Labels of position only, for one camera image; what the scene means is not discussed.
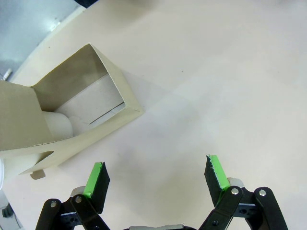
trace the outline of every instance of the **table surface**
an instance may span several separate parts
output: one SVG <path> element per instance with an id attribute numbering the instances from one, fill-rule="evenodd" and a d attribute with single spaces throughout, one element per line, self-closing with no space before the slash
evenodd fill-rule
<path id="1" fill-rule="evenodd" d="M 145 114 L 46 177 L 4 191 L 27 230 L 105 161 L 112 230 L 182 223 L 213 205 L 206 154 L 246 188 L 271 188 L 289 229 L 306 227 L 307 6 L 302 1 L 104 0 L 45 41 L 13 82 L 33 85 L 91 43 L 122 69 Z M 235 218 L 229 229 L 249 229 Z"/>

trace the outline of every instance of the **cardboard box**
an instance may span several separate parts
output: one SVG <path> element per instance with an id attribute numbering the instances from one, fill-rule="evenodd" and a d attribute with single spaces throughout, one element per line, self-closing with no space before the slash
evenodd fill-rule
<path id="1" fill-rule="evenodd" d="M 143 113 L 121 71 L 91 44 L 32 87 L 0 82 L 0 105 L 6 178 L 58 165 Z M 73 137 L 56 140 L 43 111 L 68 117 Z"/>

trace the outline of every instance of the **black object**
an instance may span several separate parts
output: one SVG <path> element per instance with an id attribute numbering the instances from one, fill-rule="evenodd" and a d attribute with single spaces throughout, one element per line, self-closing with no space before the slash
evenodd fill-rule
<path id="1" fill-rule="evenodd" d="M 201 225 L 199 230 L 225 230 L 233 217 L 245 218 L 251 230 L 288 230 L 282 212 L 271 189 L 257 188 L 254 192 L 244 187 L 230 186 L 226 190 L 217 188 L 217 180 L 210 179 L 211 164 L 206 164 L 205 175 L 209 184 L 215 208 Z M 57 199 L 47 200 L 43 206 L 36 230 L 73 230 L 83 225 L 86 230 L 110 230 L 98 215 L 102 212 L 109 176 L 106 168 L 100 171 L 91 198 L 82 194 L 70 197 L 61 203 Z M 157 230 L 195 230 L 178 225 L 163 226 Z M 138 227 L 138 230 L 154 230 L 150 227 Z"/>
<path id="2" fill-rule="evenodd" d="M 14 210 L 12 209 L 10 203 L 6 206 L 6 208 L 2 209 L 2 216 L 4 218 L 11 217 L 14 214 Z"/>
<path id="3" fill-rule="evenodd" d="M 75 0 L 76 3 L 82 5 L 85 8 L 89 8 L 91 5 L 93 5 L 98 0 Z"/>

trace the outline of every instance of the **green tape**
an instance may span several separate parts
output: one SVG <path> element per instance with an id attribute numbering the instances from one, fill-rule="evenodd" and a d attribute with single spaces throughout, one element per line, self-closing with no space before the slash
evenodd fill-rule
<path id="1" fill-rule="evenodd" d="M 213 170 L 216 176 L 216 179 L 219 183 L 219 186 L 222 190 L 226 190 L 230 187 L 230 183 L 226 177 L 226 174 L 224 173 L 224 170 L 220 164 L 219 159 L 216 155 L 208 156 L 210 158 L 210 162 L 213 166 Z"/>
<path id="2" fill-rule="evenodd" d="M 102 169 L 102 163 L 101 162 L 95 163 L 91 175 L 88 178 L 83 195 L 85 195 L 89 199 L 93 194 L 101 169 Z"/>

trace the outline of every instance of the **silver bolt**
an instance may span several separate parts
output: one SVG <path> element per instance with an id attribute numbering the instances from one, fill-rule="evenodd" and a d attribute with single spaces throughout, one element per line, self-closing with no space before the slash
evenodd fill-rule
<path id="1" fill-rule="evenodd" d="M 81 196 L 77 196 L 75 201 L 76 201 L 76 203 L 80 203 L 82 201 L 82 197 Z"/>
<path id="2" fill-rule="evenodd" d="M 57 205 L 56 201 L 52 201 L 51 204 L 50 204 L 51 207 L 55 207 L 56 205 Z"/>
<path id="3" fill-rule="evenodd" d="M 260 191 L 259 191 L 259 195 L 260 196 L 265 196 L 267 193 L 263 190 L 263 189 L 261 189 Z"/>
<path id="4" fill-rule="evenodd" d="M 233 195 L 237 195 L 237 194 L 239 193 L 239 190 L 236 189 L 236 188 L 233 188 L 233 189 L 231 190 L 231 193 L 232 193 Z"/>

